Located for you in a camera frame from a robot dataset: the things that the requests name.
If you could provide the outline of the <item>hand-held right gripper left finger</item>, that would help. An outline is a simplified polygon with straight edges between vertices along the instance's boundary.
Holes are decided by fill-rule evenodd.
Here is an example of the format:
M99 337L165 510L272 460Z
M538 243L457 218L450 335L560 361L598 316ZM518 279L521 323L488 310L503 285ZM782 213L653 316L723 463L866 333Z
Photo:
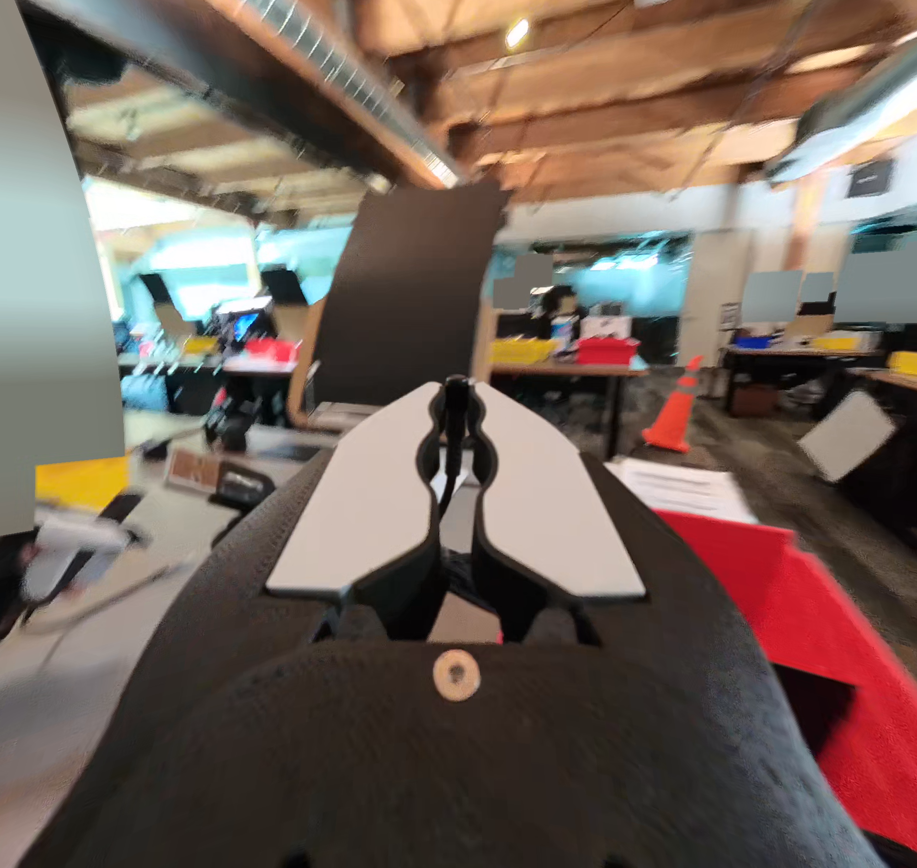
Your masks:
M362 606L393 640L428 638L446 593L440 513L443 386L426 383L352 429L333 450L270 572L279 598Z

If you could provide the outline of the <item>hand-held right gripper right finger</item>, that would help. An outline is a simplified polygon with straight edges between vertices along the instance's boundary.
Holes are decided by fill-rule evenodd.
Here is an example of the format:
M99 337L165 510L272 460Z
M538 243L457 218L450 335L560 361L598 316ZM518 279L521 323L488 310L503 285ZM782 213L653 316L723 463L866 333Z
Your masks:
M533 411L485 383L471 387L476 499L471 577L505 643L558 610L593 643L587 609L639 603L647 587L599 489L608 471Z

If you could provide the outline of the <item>black cable plug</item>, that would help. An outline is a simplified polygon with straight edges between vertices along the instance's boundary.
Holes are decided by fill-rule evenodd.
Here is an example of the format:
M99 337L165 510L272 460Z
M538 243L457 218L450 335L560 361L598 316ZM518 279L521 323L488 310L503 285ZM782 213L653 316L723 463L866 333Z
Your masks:
M473 395L471 380L452 375L430 404L433 423L423 451L424 473L437 510L437 523L445 518L468 469L465 455L469 450L469 411Z

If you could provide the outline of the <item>black device on desk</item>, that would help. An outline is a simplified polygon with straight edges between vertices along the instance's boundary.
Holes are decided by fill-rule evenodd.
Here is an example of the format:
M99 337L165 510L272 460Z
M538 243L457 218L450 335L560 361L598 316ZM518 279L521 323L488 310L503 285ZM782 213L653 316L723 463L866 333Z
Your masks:
M245 517L275 491L276 484L268 475L240 465L223 463L207 502L234 510Z

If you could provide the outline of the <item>grey desk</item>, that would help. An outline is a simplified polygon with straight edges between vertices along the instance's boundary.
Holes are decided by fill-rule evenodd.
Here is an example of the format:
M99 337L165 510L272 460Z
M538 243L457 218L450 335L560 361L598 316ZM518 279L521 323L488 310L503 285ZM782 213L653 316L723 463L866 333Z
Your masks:
M1 863L15 866L92 755L152 633L232 512L131 457L147 543L15 628L1 648Z

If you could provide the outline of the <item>white printed paper sheet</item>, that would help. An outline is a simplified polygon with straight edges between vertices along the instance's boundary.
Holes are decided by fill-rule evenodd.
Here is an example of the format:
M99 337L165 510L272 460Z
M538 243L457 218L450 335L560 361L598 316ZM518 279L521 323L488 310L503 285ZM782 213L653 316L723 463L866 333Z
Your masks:
M750 525L759 523L739 484L729 472L636 458L616 458L605 467L656 511Z

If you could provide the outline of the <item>wooden table with black legs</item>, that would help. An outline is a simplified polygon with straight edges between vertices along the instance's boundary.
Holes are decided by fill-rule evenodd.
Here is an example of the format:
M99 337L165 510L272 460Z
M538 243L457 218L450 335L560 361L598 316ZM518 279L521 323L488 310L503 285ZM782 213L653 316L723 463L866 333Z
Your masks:
M562 379L596 378L606 382L605 406L608 420L603 443L603 460L612 461L620 446L623 407L627 383L632 379L646 377L650 366L639 356L628 364L578 364L554 359L534 364L492 363L489 379L495 376L557 377Z

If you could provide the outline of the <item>brown printed card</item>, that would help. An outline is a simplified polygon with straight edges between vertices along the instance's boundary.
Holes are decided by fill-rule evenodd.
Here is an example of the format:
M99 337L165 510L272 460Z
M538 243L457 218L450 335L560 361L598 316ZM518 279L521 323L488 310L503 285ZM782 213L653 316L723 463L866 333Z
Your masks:
M222 468L223 461L218 456L173 445L166 461L164 482L170 488L214 495Z

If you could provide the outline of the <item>orange traffic cone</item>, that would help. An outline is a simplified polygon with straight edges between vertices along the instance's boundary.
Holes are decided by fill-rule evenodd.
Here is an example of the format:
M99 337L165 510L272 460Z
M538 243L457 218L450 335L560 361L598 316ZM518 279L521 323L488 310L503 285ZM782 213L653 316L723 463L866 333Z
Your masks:
M703 360L701 355L689 360L656 420L642 430L643 444L676 453L689 452L691 446L687 442L687 429L693 415Z

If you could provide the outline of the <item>computer monitor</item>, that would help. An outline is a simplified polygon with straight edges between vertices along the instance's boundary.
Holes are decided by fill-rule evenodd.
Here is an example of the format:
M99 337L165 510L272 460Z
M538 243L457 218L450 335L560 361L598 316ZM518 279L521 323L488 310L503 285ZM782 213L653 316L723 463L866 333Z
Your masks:
M251 340L276 338L272 308L270 295L223 301L212 309L211 329L223 349L240 349Z

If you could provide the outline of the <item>black upright board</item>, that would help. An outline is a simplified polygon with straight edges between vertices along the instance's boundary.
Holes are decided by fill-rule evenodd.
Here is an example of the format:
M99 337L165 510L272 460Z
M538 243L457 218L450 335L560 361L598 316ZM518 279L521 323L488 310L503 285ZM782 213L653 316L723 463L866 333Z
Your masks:
M469 376L508 200L492 180L362 199L317 328L317 405L383 407Z

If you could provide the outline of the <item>wooden table with blue bin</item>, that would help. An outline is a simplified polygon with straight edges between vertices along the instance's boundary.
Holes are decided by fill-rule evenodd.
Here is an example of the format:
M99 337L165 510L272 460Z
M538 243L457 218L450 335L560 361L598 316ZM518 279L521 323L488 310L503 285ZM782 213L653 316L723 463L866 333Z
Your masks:
M778 393L822 381L824 394L810 409L810 419L823 420L850 392L848 376L854 370L885 367L887 353L878 350L825 350L816 348L725 348L723 368L728 371L724 410L739 417L736 393L763 385Z

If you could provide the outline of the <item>grey plastic panel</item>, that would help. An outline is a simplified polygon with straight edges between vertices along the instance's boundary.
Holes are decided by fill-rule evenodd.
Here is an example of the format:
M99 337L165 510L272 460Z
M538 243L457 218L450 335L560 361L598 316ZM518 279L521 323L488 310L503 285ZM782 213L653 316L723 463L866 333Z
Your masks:
M876 399L852 390L799 442L799 450L827 483L835 484L882 448L898 427Z

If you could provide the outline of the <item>long hanging light fixture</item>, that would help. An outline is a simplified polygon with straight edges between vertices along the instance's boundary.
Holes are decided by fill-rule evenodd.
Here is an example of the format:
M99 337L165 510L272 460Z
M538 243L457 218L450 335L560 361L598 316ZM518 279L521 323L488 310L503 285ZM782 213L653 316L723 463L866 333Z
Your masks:
M851 86L824 96L799 118L789 148L768 160L770 186L796 182L899 122L916 108L916 41Z

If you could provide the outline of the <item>silver ceiling duct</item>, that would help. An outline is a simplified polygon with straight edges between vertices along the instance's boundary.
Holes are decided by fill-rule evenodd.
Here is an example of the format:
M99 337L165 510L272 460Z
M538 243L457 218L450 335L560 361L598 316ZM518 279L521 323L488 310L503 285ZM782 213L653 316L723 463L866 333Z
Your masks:
M274 48L287 51L354 120L392 146L424 179L441 188L468 182L464 170L339 35L329 17L301 0L231 1L235 17L243 16Z

